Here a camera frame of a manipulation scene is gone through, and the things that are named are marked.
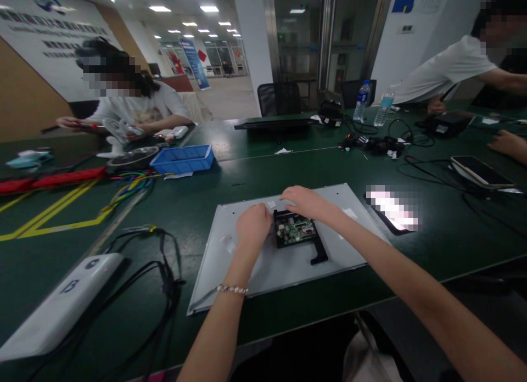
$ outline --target logo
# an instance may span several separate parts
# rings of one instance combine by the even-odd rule
[[[47,12],[56,12],[65,15],[66,12],[62,10],[62,5],[58,0],[33,0],[42,10]]]

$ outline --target bracelet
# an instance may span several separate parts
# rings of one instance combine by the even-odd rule
[[[242,289],[237,286],[224,286],[222,283],[216,288],[216,291],[223,291],[223,292],[229,291],[230,293],[246,295],[249,289]]]

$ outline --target blue plastic bin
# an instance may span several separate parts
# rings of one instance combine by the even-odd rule
[[[159,173],[187,173],[210,169],[214,161],[211,145],[162,150],[150,162]]]

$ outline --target banner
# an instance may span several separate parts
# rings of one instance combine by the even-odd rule
[[[83,0],[1,1],[0,36],[66,101],[98,99],[74,51],[97,36],[122,48],[97,7]]]
[[[196,52],[196,48],[194,47],[194,43],[190,39],[185,38],[180,38],[180,43],[181,47],[183,47],[185,55],[187,56],[192,73],[198,82],[199,88],[202,90],[210,88],[209,81],[207,80],[207,76],[203,70],[203,66]]]

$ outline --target white power bank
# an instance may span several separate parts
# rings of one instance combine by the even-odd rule
[[[55,349],[123,260],[119,253],[85,258],[0,348],[0,361]]]

